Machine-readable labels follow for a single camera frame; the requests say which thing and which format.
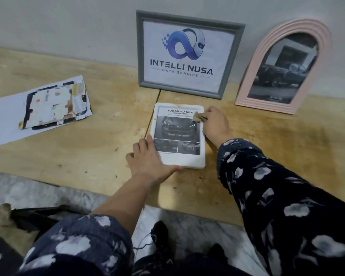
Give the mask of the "torn magazine page pile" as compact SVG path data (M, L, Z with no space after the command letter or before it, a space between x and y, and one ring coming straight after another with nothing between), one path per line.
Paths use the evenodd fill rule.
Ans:
M90 113L84 82L63 83L29 93L20 130L41 130L78 121Z

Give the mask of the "black bag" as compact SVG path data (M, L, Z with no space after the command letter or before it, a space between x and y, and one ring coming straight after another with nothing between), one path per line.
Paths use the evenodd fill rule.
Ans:
M27 232L38 232L35 241L53 227L58 220L50 216L61 212L69 214L83 214L69 205L60 205L47 208L25 208L11 210L10 218L15 222L19 229Z

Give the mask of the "grey picture frame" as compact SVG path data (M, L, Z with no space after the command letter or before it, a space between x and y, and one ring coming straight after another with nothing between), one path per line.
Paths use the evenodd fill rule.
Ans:
M222 99L245 24L137 10L140 87Z

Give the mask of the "person's right forearm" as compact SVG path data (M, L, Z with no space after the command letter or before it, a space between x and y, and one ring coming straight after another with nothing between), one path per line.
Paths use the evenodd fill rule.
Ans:
M246 139L220 145L217 172L270 276L345 276L345 202Z

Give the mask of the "pink arched picture frame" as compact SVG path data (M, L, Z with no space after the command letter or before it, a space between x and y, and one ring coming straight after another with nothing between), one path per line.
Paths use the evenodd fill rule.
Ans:
M235 105L294 115L331 47L329 28L295 19L261 41L240 83Z

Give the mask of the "person's left hand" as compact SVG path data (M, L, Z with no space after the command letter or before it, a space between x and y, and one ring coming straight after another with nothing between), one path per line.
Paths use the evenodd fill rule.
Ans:
M132 178L145 183L147 186L154 186L166 181L169 177L160 176L160 168L166 165L161 161L156 150L154 140L150 134L146 136L149 140L150 154L147 158L139 158L139 142L133 144L134 168L131 170Z

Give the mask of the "person's left forearm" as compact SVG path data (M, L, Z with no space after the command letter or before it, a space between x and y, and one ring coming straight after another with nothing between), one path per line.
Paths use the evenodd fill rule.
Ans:
M132 236L146 199L154 186L132 177L109 199L91 212L114 217Z

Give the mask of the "white paper sheet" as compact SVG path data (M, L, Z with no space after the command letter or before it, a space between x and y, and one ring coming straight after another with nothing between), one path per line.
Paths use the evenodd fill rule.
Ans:
M47 88L50 86L60 86L63 83L67 83L71 81L80 83L80 82L84 82L84 79L83 79L83 76L80 75L80 76L66 79L64 81L51 83L45 86L41 86L39 88L28 90L26 92L10 95L6 97L1 97L0 98L0 145L17 141L25 137L38 134L40 132L53 129L55 127L63 126L63 125L57 125L57 126L52 126L50 128L41 129L41 130L32 130L32 129L20 130L18 127L19 123L24 119L24 115L26 111L26 99L29 93L35 92L41 88ZM87 103L90 106L90 101L89 101L88 96L87 96ZM90 113L86 113L85 118L91 115L92 115L92 111L90 109Z

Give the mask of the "white picture frame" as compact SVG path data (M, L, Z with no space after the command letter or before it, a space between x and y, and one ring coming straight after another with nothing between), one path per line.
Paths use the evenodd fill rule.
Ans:
M198 105L155 104L150 134L163 164L194 169L206 166L203 123L193 121L194 114L203 111Z

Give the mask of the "person's right hand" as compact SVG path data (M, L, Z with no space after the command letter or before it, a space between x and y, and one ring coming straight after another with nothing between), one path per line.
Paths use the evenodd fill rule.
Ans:
M214 132L204 132L206 138L218 149L223 143L234 139L225 114L216 107Z

